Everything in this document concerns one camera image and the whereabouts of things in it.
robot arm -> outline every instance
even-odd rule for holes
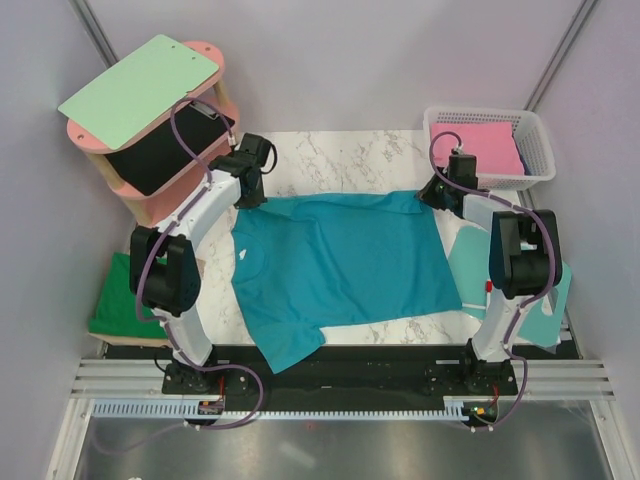
[[[454,151],[449,157],[448,168],[439,170],[457,185],[472,190],[478,188],[476,157],[473,155]],[[436,175],[417,197],[432,208],[452,211],[491,235],[489,277],[494,288],[486,318],[467,344],[465,362],[469,368],[467,376],[499,377],[510,358],[511,345],[504,345],[504,338],[515,338],[533,304],[522,309],[518,322],[512,327],[516,309],[526,297],[544,291],[549,278],[550,257],[542,233],[530,216],[514,212],[489,198],[468,195]],[[562,259],[555,214],[550,210],[535,210],[534,213],[540,217],[551,238],[555,253],[553,285],[557,285],[562,277]]]
[[[153,246],[162,232],[175,222],[171,235],[166,237],[152,260],[142,292],[142,304],[151,308],[155,315],[171,314],[166,318],[176,343],[198,365],[207,361],[212,346],[195,305],[200,293],[195,252],[209,229],[229,207],[254,208],[266,201],[261,168],[272,148],[271,142],[263,137],[245,134],[235,151],[216,158],[211,164],[211,182],[204,176],[192,194],[155,228],[138,226],[131,235],[129,287],[136,293]],[[191,203],[194,205],[181,217],[180,212]],[[165,255],[166,261],[160,260]]]

light green board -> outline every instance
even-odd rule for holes
[[[116,150],[218,69],[186,45],[158,35],[58,110]]]
[[[449,254],[449,266],[462,303],[486,304],[485,282],[489,279],[489,247],[489,234],[479,228],[463,227],[456,236]],[[518,336],[541,347],[552,347],[556,344],[562,327],[562,316],[570,283],[571,269],[563,262],[562,279],[554,287],[555,309],[551,315],[545,315],[542,311],[542,303],[536,303],[529,311]],[[484,310],[463,308],[462,311],[478,320],[484,320]]]

table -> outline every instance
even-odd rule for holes
[[[322,192],[386,193],[420,189],[433,170],[421,131],[261,133],[278,148],[278,167],[264,178],[267,196]],[[515,191],[500,192],[518,202]],[[450,212],[436,211],[436,223],[447,255],[458,230],[470,225]],[[197,302],[212,343],[253,344],[231,286],[234,248],[230,231],[235,209],[212,227],[196,256],[206,262]],[[480,322],[463,312],[446,312],[367,325],[329,327],[327,344],[463,344]]]

white wall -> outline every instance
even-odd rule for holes
[[[522,108],[580,0],[89,0],[116,53],[206,40],[246,131],[420,128],[433,104]]]
[[[132,220],[56,111],[104,68],[68,2],[2,2],[0,64],[0,477],[31,480]]]
[[[569,313],[604,360],[640,453],[640,3],[600,2],[539,113],[557,177],[535,189],[574,271]]]

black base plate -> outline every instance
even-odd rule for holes
[[[483,375],[465,379],[459,363],[430,363],[426,368],[429,390],[438,395],[490,398],[495,395],[494,386],[498,388],[500,395],[518,393],[516,376],[511,365],[508,366],[508,374],[503,379]]]
[[[239,363],[256,371],[265,387],[263,411],[384,412],[441,410],[443,396],[492,397],[493,380],[463,381],[461,367],[455,363],[463,350],[463,346],[330,347],[277,375],[255,348],[218,347],[217,355],[221,363]],[[219,375],[172,363],[162,392],[217,395]],[[258,400],[255,380],[237,370],[222,375],[226,410],[253,409]],[[512,370],[510,376],[515,378]],[[497,386],[501,395],[517,393],[515,381],[506,379]]]

